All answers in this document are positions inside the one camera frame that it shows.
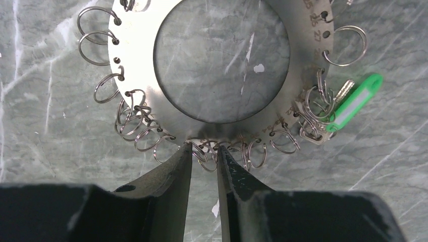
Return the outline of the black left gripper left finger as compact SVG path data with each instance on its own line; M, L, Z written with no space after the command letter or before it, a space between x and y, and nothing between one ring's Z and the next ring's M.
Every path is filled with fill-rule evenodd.
M109 192L88 184L1 184L1 241L183 241L192 145Z

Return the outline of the metal disc with keyrings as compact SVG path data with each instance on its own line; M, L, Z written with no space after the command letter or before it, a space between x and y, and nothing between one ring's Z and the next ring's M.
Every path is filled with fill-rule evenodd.
M335 110L357 87L328 87L335 27L332 1L114 1L77 17L79 53L110 67L94 101L119 97L114 131L157 157L163 141L190 144L199 164L217 149L240 151L259 168L252 149L300 149L298 137L320 145Z

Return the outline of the green key tag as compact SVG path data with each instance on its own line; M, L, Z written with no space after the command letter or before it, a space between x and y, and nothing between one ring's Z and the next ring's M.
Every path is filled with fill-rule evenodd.
M334 119L326 126L327 132L335 132L344 128L356 114L377 94L383 84L384 77L372 74L356 89L348 94L335 110Z

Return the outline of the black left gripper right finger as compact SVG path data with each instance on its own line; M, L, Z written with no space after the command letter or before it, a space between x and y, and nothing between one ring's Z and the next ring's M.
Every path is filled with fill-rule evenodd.
M226 147L217 163L223 241L405 241L390 207L356 191L276 191Z

